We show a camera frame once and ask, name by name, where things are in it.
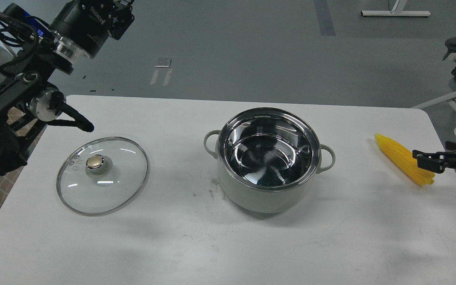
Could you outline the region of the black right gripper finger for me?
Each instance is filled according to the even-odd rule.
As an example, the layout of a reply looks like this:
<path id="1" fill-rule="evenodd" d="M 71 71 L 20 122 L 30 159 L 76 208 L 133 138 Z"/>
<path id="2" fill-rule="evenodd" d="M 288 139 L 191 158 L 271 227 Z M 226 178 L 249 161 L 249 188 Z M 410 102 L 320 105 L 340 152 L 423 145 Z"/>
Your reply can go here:
<path id="1" fill-rule="evenodd" d="M 454 169 L 456 158 L 417 158 L 417 165 L 421 169 L 433 173 L 443 173 L 447 168 Z"/>
<path id="2" fill-rule="evenodd" d="M 456 159 L 456 151 L 426 153 L 413 150 L 412 157 L 415 159 Z"/>

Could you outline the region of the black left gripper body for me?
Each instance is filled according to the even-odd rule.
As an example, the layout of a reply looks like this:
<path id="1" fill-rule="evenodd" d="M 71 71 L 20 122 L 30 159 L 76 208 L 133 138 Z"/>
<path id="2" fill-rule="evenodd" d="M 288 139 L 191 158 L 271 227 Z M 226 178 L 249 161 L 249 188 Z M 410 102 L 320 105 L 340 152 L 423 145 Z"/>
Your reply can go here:
<path id="1" fill-rule="evenodd" d="M 54 52 L 66 60 L 94 58 L 108 38 L 120 40 L 134 22 L 132 0 L 72 0 L 49 26 Z"/>

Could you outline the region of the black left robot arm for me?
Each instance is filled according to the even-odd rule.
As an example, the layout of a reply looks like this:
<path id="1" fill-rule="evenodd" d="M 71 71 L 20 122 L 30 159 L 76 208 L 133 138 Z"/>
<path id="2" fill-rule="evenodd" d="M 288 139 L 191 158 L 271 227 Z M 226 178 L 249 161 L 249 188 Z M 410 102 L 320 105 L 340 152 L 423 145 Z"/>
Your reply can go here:
<path id="1" fill-rule="evenodd" d="M 132 0 L 72 0 L 52 23 L 16 4 L 0 11 L 0 176 L 27 164 L 32 142 L 47 125 L 93 132 L 94 125 L 49 83 L 71 74 L 79 57 L 94 58 L 108 38 L 134 22 Z"/>

